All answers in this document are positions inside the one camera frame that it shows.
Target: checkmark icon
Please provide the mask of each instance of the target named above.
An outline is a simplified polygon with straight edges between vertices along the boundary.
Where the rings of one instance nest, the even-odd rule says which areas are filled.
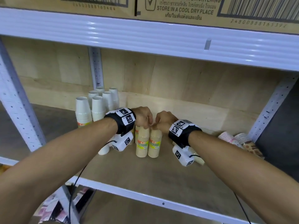
[[[152,4],[152,1],[153,1],[153,0],[148,0],[148,2],[149,2],[149,5],[151,5],[151,4]]]

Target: black wrist strap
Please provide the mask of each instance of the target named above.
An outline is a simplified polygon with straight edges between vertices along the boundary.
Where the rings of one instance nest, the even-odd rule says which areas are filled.
[[[106,117],[110,117],[116,121],[118,126],[116,134],[121,135],[125,135],[132,130],[136,121],[135,113],[129,108],[116,108],[107,112],[104,118]]]
[[[168,136],[178,146],[184,148],[190,146],[188,142],[189,134],[192,131],[202,131],[197,125],[186,119],[175,121],[169,128]]]

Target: white handheld device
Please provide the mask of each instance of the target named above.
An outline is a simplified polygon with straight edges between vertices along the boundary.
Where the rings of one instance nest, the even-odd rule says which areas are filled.
[[[113,147],[115,150],[122,152],[123,150],[125,150],[130,141],[133,140],[133,134],[132,132],[128,132],[123,136],[121,136],[120,134],[116,134],[111,140],[113,141],[108,145]]]
[[[194,157],[193,156],[190,157],[193,154],[188,150],[188,148],[189,146],[185,146],[184,148],[181,148],[178,145],[175,145],[172,148],[172,152],[176,155],[177,159],[184,167],[189,166],[194,161]]]

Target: human arm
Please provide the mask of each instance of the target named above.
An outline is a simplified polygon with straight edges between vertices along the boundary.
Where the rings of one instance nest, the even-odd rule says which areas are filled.
[[[178,119],[158,113],[154,129],[169,132]],[[202,131],[190,133],[190,146],[207,166],[266,223],[299,223],[299,184],[268,162]]]
[[[149,127],[147,107],[132,109],[137,126]],[[64,134],[0,176],[0,223],[27,224],[38,206],[80,171],[112,138],[118,125],[104,118]]]

